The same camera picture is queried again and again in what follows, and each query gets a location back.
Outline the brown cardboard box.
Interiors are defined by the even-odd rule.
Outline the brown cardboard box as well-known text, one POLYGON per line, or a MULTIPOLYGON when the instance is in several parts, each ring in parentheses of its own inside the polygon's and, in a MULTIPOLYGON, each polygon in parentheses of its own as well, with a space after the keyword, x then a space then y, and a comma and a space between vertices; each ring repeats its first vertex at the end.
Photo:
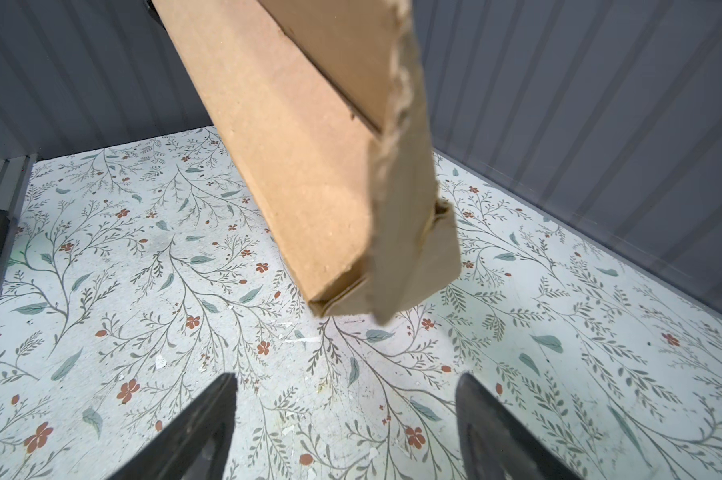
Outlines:
POLYGON ((379 324, 460 274, 409 1, 157 1, 293 280, 379 324))

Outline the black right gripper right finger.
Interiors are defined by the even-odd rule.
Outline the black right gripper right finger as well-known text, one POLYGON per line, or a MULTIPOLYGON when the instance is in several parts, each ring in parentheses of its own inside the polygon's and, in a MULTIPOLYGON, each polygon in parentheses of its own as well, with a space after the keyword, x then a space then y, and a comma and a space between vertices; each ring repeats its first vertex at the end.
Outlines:
POLYGON ((456 416, 468 479, 579 478, 470 373, 457 384, 456 416))

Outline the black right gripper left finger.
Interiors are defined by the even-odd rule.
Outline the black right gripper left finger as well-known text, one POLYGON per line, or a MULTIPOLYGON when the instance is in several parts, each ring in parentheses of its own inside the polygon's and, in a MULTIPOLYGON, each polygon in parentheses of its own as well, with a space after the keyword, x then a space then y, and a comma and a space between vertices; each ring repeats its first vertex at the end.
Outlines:
POLYGON ((236 425, 237 378, 218 376, 110 478, 222 479, 236 425))

